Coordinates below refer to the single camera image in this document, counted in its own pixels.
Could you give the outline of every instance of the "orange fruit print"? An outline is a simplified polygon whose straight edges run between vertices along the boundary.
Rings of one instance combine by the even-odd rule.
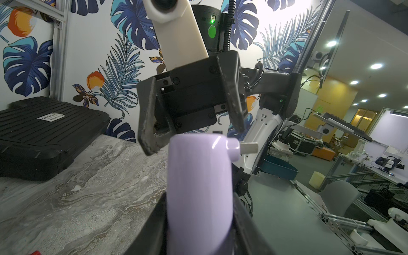
[[[27,7],[16,7],[10,14],[10,31],[16,36],[26,37],[34,29],[37,22],[34,11]]]
[[[256,101],[257,101],[257,98],[253,95],[246,98],[246,107],[248,108],[248,112],[254,109]]]

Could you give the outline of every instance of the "gray chair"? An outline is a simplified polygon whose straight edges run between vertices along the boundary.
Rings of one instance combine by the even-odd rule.
[[[344,216],[347,208],[359,194],[353,185],[342,180],[330,183],[319,193],[327,210],[337,216]]]

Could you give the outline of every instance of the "black box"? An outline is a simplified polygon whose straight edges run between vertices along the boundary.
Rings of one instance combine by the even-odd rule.
[[[286,140],[293,152],[307,155],[311,155],[317,145],[316,140],[304,137],[295,132],[292,132]]]
[[[0,176],[49,180],[108,124],[107,113],[51,98],[11,103],[10,109],[0,111]]]
[[[370,192],[364,198],[364,202],[375,208],[382,215],[388,216],[388,209],[395,207],[408,213],[408,206],[406,203],[401,202],[393,198],[393,193],[388,190],[382,190],[380,192],[370,190]]]

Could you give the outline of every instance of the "tropical leaf wallpaper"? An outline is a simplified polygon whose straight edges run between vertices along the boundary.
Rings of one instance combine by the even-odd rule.
[[[189,0],[228,11],[228,0]],[[321,0],[236,0],[231,50],[241,65],[258,61],[272,69],[290,71],[320,11]],[[3,35],[0,7],[0,37]],[[107,135],[136,142],[139,121],[137,84],[166,72],[166,55],[160,50],[152,21],[142,0],[73,0],[69,16],[64,101],[107,112]],[[24,27],[21,33],[29,31]],[[246,132],[255,119],[259,95],[247,98],[250,114]],[[191,133],[222,131],[244,139],[231,125],[228,113],[218,114],[213,126]]]
[[[55,0],[43,0],[55,7]],[[18,100],[49,96],[54,24],[43,13],[0,0],[0,110]]]

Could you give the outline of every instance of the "marble countertop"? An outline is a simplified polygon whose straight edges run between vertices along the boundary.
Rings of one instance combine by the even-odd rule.
[[[47,182],[0,177],[0,253],[122,254],[166,189],[167,153],[101,135]]]

